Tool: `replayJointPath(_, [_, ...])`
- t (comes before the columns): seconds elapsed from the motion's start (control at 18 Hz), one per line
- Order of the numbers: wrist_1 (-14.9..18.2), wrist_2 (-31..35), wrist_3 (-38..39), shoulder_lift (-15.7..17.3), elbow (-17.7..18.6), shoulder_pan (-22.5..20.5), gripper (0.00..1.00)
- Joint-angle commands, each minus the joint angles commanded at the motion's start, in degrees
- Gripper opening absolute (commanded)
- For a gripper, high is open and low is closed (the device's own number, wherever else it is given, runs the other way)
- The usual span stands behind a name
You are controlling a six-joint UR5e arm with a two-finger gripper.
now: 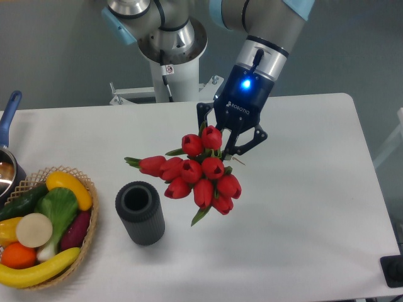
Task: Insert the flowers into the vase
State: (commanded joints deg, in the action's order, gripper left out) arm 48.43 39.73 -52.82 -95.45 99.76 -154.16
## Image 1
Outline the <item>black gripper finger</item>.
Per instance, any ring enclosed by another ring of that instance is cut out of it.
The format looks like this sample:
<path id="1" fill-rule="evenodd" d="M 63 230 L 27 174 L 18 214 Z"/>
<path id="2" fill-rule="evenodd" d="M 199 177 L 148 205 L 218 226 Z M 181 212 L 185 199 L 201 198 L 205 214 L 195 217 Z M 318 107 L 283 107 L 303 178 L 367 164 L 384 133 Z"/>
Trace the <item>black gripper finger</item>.
<path id="1" fill-rule="evenodd" d="M 238 130 L 239 129 L 236 128 L 235 130 L 230 131 L 229 138 L 222 152 L 222 160 L 230 160 L 233 155 L 243 155 L 268 138 L 268 134 L 261 128 L 261 126 L 256 125 L 253 128 L 253 136 L 247 142 L 238 145 L 237 141 L 241 135 Z"/>
<path id="2" fill-rule="evenodd" d="M 198 103 L 196 113 L 198 119 L 199 131 L 203 131 L 208 126 L 208 114 L 213 110 L 213 103 Z"/>

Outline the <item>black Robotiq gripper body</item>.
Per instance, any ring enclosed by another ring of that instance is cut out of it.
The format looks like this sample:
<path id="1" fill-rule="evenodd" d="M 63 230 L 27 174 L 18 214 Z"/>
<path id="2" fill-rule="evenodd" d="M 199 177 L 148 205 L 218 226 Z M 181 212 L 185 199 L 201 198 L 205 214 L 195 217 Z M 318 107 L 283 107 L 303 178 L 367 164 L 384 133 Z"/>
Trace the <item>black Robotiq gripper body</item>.
<path id="1" fill-rule="evenodd" d="M 273 86 L 272 80 L 233 66 L 220 96 L 213 103 L 216 127 L 245 132 L 258 125 Z"/>

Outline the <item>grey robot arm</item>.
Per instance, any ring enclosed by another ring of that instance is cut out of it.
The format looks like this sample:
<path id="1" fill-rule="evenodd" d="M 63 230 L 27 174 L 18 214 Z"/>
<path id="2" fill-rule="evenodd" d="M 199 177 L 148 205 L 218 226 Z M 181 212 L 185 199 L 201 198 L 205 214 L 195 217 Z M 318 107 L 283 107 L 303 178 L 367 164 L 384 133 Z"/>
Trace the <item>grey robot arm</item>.
<path id="1" fill-rule="evenodd" d="M 297 38 L 312 1 L 209 1 L 216 24 L 246 40 L 222 92 L 197 106 L 198 122 L 214 112 L 230 131 L 223 157 L 242 155 L 267 138 L 260 114 Z M 156 101 L 185 102 L 199 92 L 199 59 L 207 47 L 203 25 L 188 1 L 108 1 L 101 15 L 124 44 L 136 43 L 149 61 Z"/>

